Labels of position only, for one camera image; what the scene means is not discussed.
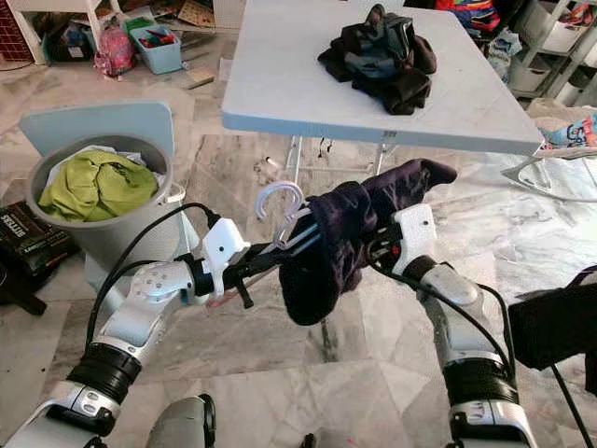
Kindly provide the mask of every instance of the marble floor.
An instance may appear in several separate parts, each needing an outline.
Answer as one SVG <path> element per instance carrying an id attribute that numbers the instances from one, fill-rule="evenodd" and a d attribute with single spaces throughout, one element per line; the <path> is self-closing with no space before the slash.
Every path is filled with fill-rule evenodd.
<path id="1" fill-rule="evenodd" d="M 205 45 L 193 64 L 217 70 L 231 58 L 233 36 Z M 0 198 L 22 197 L 25 179 L 39 160 L 17 125 L 31 111 L 123 98 L 157 98 L 174 117 L 174 177 L 187 201 L 201 201 L 237 222 L 251 241 L 271 238 L 283 203 L 270 204 L 271 217 L 257 220 L 257 192 L 288 174 L 265 162 L 284 161 L 289 139 L 236 133 L 220 123 L 223 80 L 188 91 L 184 72 L 153 76 L 139 66 L 121 82 L 104 80 L 89 64 L 30 66 L 0 74 Z M 318 157 L 308 141 L 309 164 L 358 167 L 375 147 L 335 142 Z M 430 191 L 437 224 L 437 252 L 459 271 L 496 287 L 508 301 L 534 289 L 561 287 L 597 256 L 597 206 L 564 203 L 511 186 L 500 170 L 520 157 L 440 148 L 401 147 L 390 167 L 426 157 L 453 166 L 458 179 Z M 590 195 L 593 185 L 578 161 L 552 161 L 552 180 L 562 189 Z M 301 173 L 307 195 L 365 175 Z M 204 234 L 201 216 L 189 214 Z M 294 325 L 285 313 L 281 289 L 270 275 L 251 289 L 256 306 L 233 301 L 176 315 L 153 362 L 132 387 L 112 447 L 142 447 L 154 420 L 173 400 L 209 393 L 215 398 L 218 445 L 297 447 L 319 427 L 349 432 L 363 447 L 436 448 L 449 440 L 448 401 L 437 366 L 433 332 L 412 291 L 365 270 L 356 291 L 345 294 L 321 326 Z M 39 292 L 48 303 L 41 317 L 0 307 L 0 445 L 35 405 L 77 362 L 93 290 L 83 261 L 65 261 Z M 496 313 L 493 323 L 499 327 Z M 584 391 L 584 362 L 562 363 L 562 373 L 597 440 L 597 398 Z M 582 439 L 555 379 L 548 371 L 519 366 L 521 401 L 541 447 L 581 447 Z"/>

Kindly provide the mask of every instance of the hanger hook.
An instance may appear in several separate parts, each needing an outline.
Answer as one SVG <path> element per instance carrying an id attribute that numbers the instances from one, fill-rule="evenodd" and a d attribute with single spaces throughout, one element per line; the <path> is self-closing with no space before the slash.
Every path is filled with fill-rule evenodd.
<path id="1" fill-rule="evenodd" d="M 288 189 L 292 192 L 292 201 L 289 207 L 284 212 L 286 221 L 292 219 L 302 204 L 305 202 L 305 196 L 302 194 L 300 187 L 289 180 L 278 180 L 270 183 L 268 186 L 261 189 L 255 199 L 255 213 L 259 219 L 264 219 L 268 214 L 265 211 L 265 202 L 268 197 L 274 192 L 281 189 Z"/>

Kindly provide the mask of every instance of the black clothing pile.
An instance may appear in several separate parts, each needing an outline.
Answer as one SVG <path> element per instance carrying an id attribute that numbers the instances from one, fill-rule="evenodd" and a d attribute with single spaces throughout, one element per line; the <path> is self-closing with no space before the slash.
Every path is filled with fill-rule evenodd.
<path id="1" fill-rule="evenodd" d="M 279 273 L 292 320 L 313 325 L 326 317 L 340 294 L 361 281 L 367 235 L 389 224 L 395 211 L 420 203 L 435 185 L 455 178 L 451 167 L 417 159 L 362 184 L 345 182 L 308 198 L 312 212 L 298 222 L 293 236 L 316 222 L 321 238 L 282 265 Z"/>
<path id="2" fill-rule="evenodd" d="M 414 33 L 412 18 L 386 13 L 376 5 L 364 23 L 345 26 L 317 58 L 338 82 L 379 98 L 392 115 L 424 107 L 431 91 L 428 75 L 437 69 L 429 42 Z"/>

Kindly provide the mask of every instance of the wooden board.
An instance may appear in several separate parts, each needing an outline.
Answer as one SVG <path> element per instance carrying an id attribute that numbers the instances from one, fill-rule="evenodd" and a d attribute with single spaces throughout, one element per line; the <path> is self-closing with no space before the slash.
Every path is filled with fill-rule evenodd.
<path id="1" fill-rule="evenodd" d="M 178 19 L 197 26 L 215 27 L 214 12 L 193 0 L 187 0 L 178 13 Z"/>

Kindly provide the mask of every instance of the blue container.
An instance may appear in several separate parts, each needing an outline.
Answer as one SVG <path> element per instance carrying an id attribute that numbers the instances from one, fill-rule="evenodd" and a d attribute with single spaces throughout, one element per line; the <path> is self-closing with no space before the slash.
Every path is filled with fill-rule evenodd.
<path id="1" fill-rule="evenodd" d="M 154 49 L 147 49 L 139 40 L 150 38 L 151 34 L 148 33 L 147 30 L 155 31 L 156 33 L 163 35 L 171 35 L 172 32 L 161 25 L 151 25 L 131 30 L 131 37 L 134 40 L 134 45 L 141 52 L 141 57 L 145 61 L 147 67 L 149 67 L 149 70 L 156 75 L 180 70 L 183 64 L 180 57 L 180 40 L 178 40 L 178 37 L 174 36 L 173 44 L 155 47 Z"/>

